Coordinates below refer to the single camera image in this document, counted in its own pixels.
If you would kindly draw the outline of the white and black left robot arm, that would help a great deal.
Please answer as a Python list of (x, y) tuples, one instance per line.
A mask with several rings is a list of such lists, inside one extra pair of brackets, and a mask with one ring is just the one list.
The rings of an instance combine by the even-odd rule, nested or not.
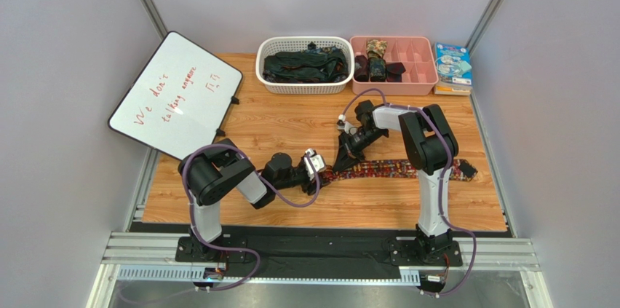
[(237, 190), (255, 209), (283, 198), (281, 191), (301, 187), (317, 198), (324, 183), (321, 172), (327, 165), (322, 155), (307, 149), (297, 165), (284, 153), (272, 156), (263, 169), (231, 140), (225, 139), (198, 149), (178, 166), (188, 196), (190, 229), (177, 244), (177, 262), (223, 262), (228, 256), (242, 258), (246, 248), (240, 241), (225, 240), (220, 222), (222, 199)]

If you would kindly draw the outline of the multicoloured checked patterned tie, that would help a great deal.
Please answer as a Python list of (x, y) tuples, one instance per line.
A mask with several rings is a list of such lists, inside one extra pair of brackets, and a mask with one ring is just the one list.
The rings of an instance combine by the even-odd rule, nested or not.
[[(466, 159), (455, 159), (450, 172), (451, 181), (471, 181), (478, 170)], [(418, 171), (406, 159), (364, 161), (343, 172), (335, 172), (335, 181), (356, 178), (417, 179)]]

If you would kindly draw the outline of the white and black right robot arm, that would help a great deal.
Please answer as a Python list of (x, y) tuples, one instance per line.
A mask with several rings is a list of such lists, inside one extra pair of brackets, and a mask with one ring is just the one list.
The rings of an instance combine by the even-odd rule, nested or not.
[(338, 152), (333, 169), (342, 172), (361, 163), (364, 149), (382, 136), (401, 132), (409, 163), (420, 185), (421, 211), (416, 224), (414, 253), (424, 264), (443, 260), (453, 243), (448, 216), (448, 184), (458, 143), (442, 109), (393, 103), (374, 105), (365, 100), (355, 108), (359, 126), (340, 114), (337, 120)]

